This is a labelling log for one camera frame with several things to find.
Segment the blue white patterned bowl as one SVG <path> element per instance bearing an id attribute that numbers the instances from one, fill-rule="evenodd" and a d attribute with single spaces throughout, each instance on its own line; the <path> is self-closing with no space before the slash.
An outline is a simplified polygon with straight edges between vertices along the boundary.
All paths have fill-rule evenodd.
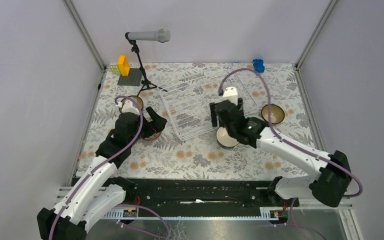
<path id="1" fill-rule="evenodd" d="M 160 136 L 161 136 L 162 132 L 158 132 L 156 133 L 154 136 L 152 137 L 149 137 L 149 138 L 143 138 L 144 141 L 147 141 L 147 142 L 152 142 L 152 141 L 155 141 L 157 140 Z"/>

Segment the teal and cream bowl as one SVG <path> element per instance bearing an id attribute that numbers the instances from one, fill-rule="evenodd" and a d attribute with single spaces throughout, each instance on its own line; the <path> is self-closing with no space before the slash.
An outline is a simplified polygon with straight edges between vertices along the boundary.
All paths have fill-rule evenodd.
<path id="1" fill-rule="evenodd" d="M 225 127 L 219 127 L 217 129 L 216 141 L 221 148 L 227 150 L 231 150 L 239 144 L 239 142 L 235 138 L 229 136 L 228 131 Z"/>

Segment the dark teal floral bowl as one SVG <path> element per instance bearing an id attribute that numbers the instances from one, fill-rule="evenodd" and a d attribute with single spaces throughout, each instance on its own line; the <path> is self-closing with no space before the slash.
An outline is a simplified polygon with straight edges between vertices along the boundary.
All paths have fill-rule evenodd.
<path id="1" fill-rule="evenodd" d="M 129 95 L 128 98 L 132 99 L 140 107 L 140 110 L 144 109 L 144 101 L 142 98 L 136 95 Z"/>

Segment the black gold-rimmed bowl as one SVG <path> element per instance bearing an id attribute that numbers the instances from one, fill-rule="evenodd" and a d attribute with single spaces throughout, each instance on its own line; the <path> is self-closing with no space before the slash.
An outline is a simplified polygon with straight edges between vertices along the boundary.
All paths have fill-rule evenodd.
<path id="1" fill-rule="evenodd" d="M 285 119 L 284 110 L 276 104 L 266 104 L 261 109 L 261 117 L 266 121 L 271 121 L 272 124 L 279 124 Z"/>

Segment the mint green bowl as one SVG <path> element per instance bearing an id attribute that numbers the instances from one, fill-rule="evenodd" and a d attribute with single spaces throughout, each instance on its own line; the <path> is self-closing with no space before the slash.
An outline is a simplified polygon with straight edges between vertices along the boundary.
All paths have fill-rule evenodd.
<path id="1" fill-rule="evenodd" d="M 245 117 L 246 119 L 249 119 L 249 118 L 256 118 L 256 119 L 261 120 L 261 121 L 264 120 L 261 116 L 259 116 L 259 115 L 257 115 L 257 114 L 247 114 L 247 115 L 245 115 L 244 117 Z"/>

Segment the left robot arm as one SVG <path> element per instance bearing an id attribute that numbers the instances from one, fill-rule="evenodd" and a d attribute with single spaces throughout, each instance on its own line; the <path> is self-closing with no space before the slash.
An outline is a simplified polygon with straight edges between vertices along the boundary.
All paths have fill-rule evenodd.
<path id="1" fill-rule="evenodd" d="M 134 143 L 150 136 L 151 130 L 140 109 L 124 106 L 83 176 L 53 208 L 43 208 L 38 213 L 41 239 L 84 240 L 93 225 L 113 207 L 132 204 L 137 197 L 136 184 L 123 177 L 111 180 L 99 197 L 95 194 L 130 156 Z"/>

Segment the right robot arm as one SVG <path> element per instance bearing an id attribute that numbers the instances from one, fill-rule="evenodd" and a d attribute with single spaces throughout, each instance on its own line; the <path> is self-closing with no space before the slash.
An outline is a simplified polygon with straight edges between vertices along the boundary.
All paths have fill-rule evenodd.
<path id="1" fill-rule="evenodd" d="M 352 181 L 347 156 L 306 146 L 274 129 L 261 117 L 244 115 L 229 100 L 210 104 L 211 120 L 219 122 L 230 138 L 264 152 L 275 154 L 303 170 L 306 177 L 276 177 L 267 191 L 273 206 L 292 198 L 314 197 L 328 207 L 338 207 Z"/>

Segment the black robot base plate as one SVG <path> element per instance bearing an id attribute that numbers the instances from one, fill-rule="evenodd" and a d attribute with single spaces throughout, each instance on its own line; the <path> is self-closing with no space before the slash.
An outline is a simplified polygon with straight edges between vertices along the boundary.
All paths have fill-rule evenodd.
<path id="1" fill-rule="evenodd" d="M 112 177 L 103 187 L 121 183 L 125 204 L 139 204 L 162 217 L 258 217 L 261 208 L 298 207 L 298 200 L 282 199 L 265 180 L 197 180 Z"/>

